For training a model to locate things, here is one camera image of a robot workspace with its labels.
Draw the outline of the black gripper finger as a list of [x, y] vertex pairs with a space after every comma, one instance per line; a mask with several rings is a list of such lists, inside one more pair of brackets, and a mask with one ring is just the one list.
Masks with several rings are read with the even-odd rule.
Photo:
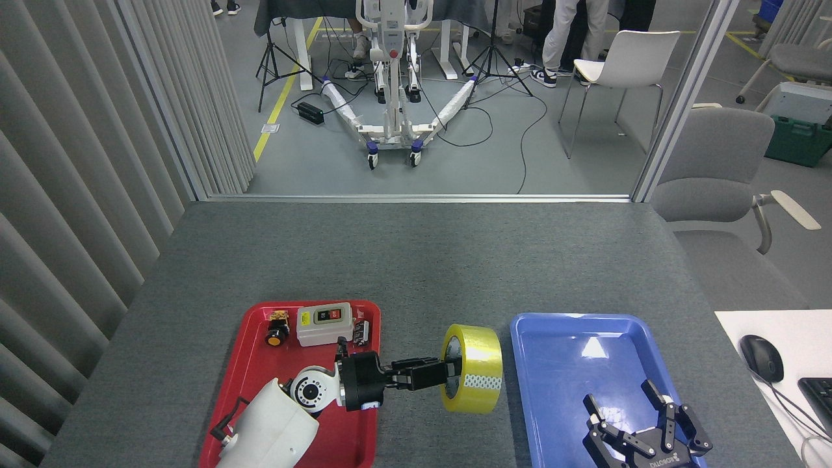
[[665, 398], [650, 379], [644, 380], [641, 388], [653, 408], [658, 411], [656, 428], [660, 429], [660, 448], [663, 451], [675, 447], [677, 427], [681, 427], [690, 455], [704, 456], [714, 448], [691, 406], [679, 405], [670, 397]]
[[582, 403], [590, 415], [586, 421], [588, 435], [582, 443], [596, 465], [636, 465], [637, 460], [650, 460], [657, 455], [657, 450], [647, 442], [606, 422], [593, 394], [583, 397]]
[[403, 375], [409, 378], [451, 378], [460, 376], [463, 370], [462, 359], [439, 359], [436, 357], [416, 357], [398, 359], [383, 368], [386, 375]]
[[386, 388], [418, 391], [432, 386], [445, 385], [449, 376], [445, 372], [387, 374]]

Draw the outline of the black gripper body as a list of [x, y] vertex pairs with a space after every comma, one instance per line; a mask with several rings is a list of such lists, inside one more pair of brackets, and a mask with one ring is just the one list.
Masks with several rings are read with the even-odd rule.
[[385, 373], [374, 350], [341, 359], [343, 404], [347, 411], [377, 408], [384, 403]]
[[684, 447], [669, 452], [657, 451], [648, 458], [631, 448], [613, 449], [623, 456], [628, 467], [699, 467], [698, 459], [707, 453], [707, 447]]

